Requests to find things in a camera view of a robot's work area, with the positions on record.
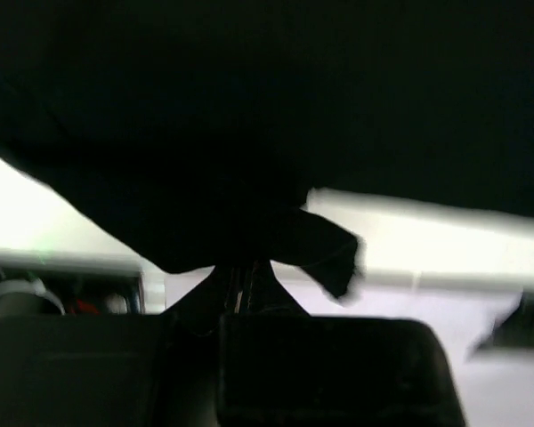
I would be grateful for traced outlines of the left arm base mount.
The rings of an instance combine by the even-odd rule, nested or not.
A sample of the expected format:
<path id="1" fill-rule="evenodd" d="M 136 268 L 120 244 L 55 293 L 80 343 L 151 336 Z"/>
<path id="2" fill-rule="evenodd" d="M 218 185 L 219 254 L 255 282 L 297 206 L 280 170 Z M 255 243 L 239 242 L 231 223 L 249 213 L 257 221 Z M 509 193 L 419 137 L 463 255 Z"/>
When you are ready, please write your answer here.
<path id="1" fill-rule="evenodd" d="M 47 269 L 0 267 L 0 283 L 6 280 L 39 280 L 72 314 L 142 314 L 145 311 L 142 274 L 134 270 Z"/>

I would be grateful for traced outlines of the black t-shirt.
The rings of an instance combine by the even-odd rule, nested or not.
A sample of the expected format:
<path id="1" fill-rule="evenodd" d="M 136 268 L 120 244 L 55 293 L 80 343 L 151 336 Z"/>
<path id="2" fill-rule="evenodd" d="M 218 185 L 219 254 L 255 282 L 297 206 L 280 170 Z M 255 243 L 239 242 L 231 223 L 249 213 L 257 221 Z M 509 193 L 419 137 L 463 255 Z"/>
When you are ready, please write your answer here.
<path id="1" fill-rule="evenodd" d="M 534 1 L 0 1 L 0 158 L 163 270 L 340 297 L 313 189 L 534 218 Z"/>

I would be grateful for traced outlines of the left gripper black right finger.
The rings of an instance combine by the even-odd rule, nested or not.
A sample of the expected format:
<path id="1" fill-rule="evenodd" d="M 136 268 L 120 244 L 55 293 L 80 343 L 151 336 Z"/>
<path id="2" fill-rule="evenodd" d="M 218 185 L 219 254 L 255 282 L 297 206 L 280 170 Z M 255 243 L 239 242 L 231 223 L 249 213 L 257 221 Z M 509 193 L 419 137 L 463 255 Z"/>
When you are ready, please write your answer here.
<path id="1" fill-rule="evenodd" d="M 255 262 L 244 285 L 244 312 L 308 316 L 277 280 L 269 261 Z"/>

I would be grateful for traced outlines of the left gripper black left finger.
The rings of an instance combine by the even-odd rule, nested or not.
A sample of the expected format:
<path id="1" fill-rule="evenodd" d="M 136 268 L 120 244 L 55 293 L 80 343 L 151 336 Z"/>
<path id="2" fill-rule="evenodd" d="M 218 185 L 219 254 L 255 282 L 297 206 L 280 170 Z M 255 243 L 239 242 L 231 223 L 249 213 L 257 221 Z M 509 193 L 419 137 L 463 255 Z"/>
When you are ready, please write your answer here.
<path id="1" fill-rule="evenodd" d="M 229 310 L 234 268 L 215 266 L 194 288 L 167 307 L 162 315 L 173 318 L 190 334 L 213 334 Z"/>

